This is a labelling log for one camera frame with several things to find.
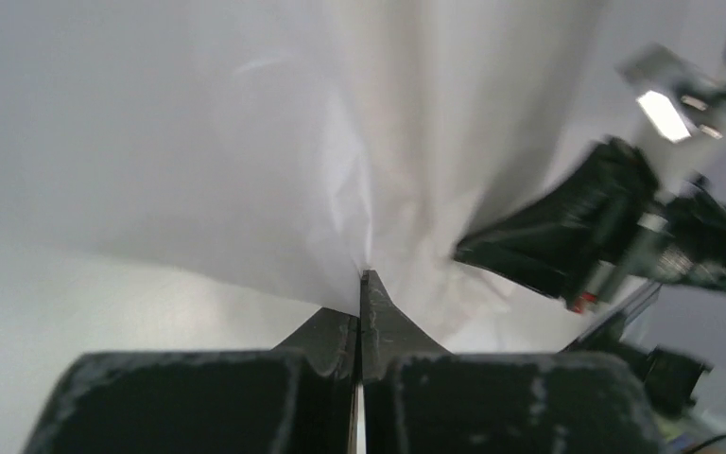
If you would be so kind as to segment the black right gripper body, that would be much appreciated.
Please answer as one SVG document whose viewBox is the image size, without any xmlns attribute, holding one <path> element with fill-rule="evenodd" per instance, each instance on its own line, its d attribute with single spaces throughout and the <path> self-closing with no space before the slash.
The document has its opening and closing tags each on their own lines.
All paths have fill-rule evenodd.
<svg viewBox="0 0 726 454">
<path fill-rule="evenodd" d="M 564 288 L 569 309 L 609 302 L 631 276 L 726 293 L 726 204 L 709 192 L 705 147 L 596 145 L 562 184 L 586 240 Z"/>
</svg>

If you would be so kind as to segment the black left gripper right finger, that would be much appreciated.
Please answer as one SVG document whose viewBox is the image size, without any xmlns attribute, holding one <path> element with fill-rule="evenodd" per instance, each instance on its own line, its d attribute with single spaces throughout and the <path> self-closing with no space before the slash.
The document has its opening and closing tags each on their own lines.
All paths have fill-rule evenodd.
<svg viewBox="0 0 726 454">
<path fill-rule="evenodd" d="M 360 282 L 365 439 L 371 453 L 660 453 L 641 383 L 596 352 L 448 352 Z"/>
</svg>

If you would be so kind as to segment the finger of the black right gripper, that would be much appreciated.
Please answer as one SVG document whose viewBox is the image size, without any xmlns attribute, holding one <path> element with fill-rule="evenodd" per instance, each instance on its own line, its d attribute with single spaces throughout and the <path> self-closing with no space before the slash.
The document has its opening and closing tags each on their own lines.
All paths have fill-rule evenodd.
<svg viewBox="0 0 726 454">
<path fill-rule="evenodd" d="M 453 259 L 550 298 L 572 291 L 596 262 L 594 234 L 610 183 L 565 183 L 456 246 Z"/>
</svg>

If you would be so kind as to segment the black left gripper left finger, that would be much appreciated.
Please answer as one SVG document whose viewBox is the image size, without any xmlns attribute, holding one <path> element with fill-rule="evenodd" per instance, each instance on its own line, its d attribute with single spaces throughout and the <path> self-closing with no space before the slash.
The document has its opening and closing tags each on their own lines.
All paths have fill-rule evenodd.
<svg viewBox="0 0 726 454">
<path fill-rule="evenodd" d="M 357 331 L 323 308 L 269 350 L 84 355 L 25 452 L 346 453 Z"/>
</svg>

